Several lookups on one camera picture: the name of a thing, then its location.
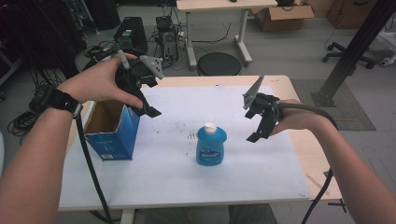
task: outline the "bottle label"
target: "bottle label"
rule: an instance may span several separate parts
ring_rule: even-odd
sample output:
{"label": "bottle label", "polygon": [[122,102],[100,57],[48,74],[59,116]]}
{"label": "bottle label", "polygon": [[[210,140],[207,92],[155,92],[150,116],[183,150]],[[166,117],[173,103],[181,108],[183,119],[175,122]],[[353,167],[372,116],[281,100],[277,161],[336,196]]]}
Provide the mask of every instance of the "bottle label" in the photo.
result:
{"label": "bottle label", "polygon": [[202,149],[201,153],[200,153],[200,157],[204,160],[204,161],[214,161],[218,158],[220,158],[221,154],[215,150],[211,150],[211,149]]}

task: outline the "forearm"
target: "forearm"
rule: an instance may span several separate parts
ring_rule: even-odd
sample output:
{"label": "forearm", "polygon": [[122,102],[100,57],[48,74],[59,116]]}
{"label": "forearm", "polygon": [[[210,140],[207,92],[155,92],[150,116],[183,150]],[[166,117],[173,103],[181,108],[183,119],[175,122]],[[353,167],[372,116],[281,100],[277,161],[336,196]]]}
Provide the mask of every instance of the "forearm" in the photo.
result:
{"label": "forearm", "polygon": [[323,147],[346,206],[357,223],[395,223],[392,192],[329,121],[317,119],[311,131]]}
{"label": "forearm", "polygon": [[52,108],[39,117],[0,179],[2,223],[55,222],[71,121]]}

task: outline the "black wristwatch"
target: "black wristwatch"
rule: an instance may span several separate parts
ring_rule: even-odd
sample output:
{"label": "black wristwatch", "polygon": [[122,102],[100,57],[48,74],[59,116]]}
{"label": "black wristwatch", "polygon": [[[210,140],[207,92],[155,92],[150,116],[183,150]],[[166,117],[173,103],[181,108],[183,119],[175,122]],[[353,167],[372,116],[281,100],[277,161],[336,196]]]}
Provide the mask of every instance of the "black wristwatch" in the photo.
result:
{"label": "black wristwatch", "polygon": [[52,85],[44,85],[35,92],[35,97],[29,103],[30,109],[36,114],[41,114],[47,107],[67,110],[76,119],[82,110],[82,104],[68,93],[56,89]]}

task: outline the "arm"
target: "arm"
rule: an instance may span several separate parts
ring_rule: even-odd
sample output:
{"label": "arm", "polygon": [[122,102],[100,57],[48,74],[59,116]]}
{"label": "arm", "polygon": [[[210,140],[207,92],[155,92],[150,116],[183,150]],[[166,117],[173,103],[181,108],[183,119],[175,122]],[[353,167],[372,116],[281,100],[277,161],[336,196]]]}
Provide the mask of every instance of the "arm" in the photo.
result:
{"label": "arm", "polygon": [[[117,88],[114,79],[119,65],[117,57],[99,63],[58,89],[81,103],[115,99],[142,107],[138,98]],[[40,115],[0,178],[0,223],[55,223],[72,119],[70,112],[53,108]]]}
{"label": "arm", "polygon": [[308,129],[318,139],[357,223],[396,223],[396,199],[331,122],[312,112],[286,109],[272,134]]}

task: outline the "blue box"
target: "blue box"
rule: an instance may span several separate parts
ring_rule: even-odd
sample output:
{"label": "blue box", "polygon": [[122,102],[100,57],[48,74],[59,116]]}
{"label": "blue box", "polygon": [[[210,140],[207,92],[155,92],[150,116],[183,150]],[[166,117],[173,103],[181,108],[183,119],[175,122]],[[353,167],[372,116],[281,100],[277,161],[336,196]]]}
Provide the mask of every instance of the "blue box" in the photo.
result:
{"label": "blue box", "polygon": [[85,125],[85,138],[104,161],[131,160],[139,120],[121,102],[98,102]]}

